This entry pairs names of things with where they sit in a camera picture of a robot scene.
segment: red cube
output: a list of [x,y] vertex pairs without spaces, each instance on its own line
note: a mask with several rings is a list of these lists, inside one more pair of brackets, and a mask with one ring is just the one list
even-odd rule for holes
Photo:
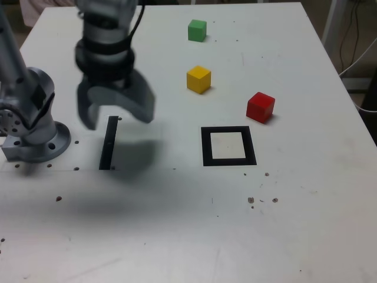
[[247,103],[246,116],[264,123],[271,117],[274,105],[275,98],[257,93]]

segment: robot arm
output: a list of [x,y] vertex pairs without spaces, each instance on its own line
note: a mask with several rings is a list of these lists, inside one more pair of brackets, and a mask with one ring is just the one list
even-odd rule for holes
[[[149,123],[154,95],[134,70],[131,40],[144,6],[130,31],[137,0],[76,0],[83,19],[76,63],[83,72],[77,90],[78,113],[94,130],[101,105],[116,105]],[[8,160],[44,162],[69,146],[68,128],[52,119],[54,83],[42,70],[26,68],[0,6],[0,130],[6,134],[2,150]]]
[[149,123],[154,96],[143,76],[134,70],[131,40],[144,8],[130,31],[137,0],[77,0],[84,21],[76,46],[76,63],[84,76],[78,87],[78,113],[94,130],[101,105],[118,105],[138,120]]

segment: table surface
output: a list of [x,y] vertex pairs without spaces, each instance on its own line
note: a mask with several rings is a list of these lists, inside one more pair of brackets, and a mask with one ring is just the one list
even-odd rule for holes
[[[205,43],[187,41],[192,19]],[[72,143],[18,169],[1,155],[1,282],[377,280],[377,150],[301,4],[147,7],[133,47],[155,120],[104,107],[97,131],[76,114],[81,25],[48,8],[22,47]],[[202,96],[195,65],[212,71]],[[276,99],[266,125],[245,116],[258,91]],[[116,170],[99,171],[111,114]],[[203,126],[249,126],[257,166],[203,167]]]

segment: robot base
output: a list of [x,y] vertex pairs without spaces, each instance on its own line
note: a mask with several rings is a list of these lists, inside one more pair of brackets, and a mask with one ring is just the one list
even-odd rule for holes
[[71,143],[71,133],[62,123],[54,122],[56,135],[41,144],[28,144],[19,137],[8,136],[2,145],[2,151],[8,161],[39,163],[49,161],[61,155]]

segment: black square frame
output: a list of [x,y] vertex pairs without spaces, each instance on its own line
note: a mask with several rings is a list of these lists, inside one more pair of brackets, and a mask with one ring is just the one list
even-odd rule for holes
[[[246,158],[213,159],[211,133],[241,133]],[[201,127],[201,148],[203,151],[203,166],[257,165],[252,135],[248,126]]]

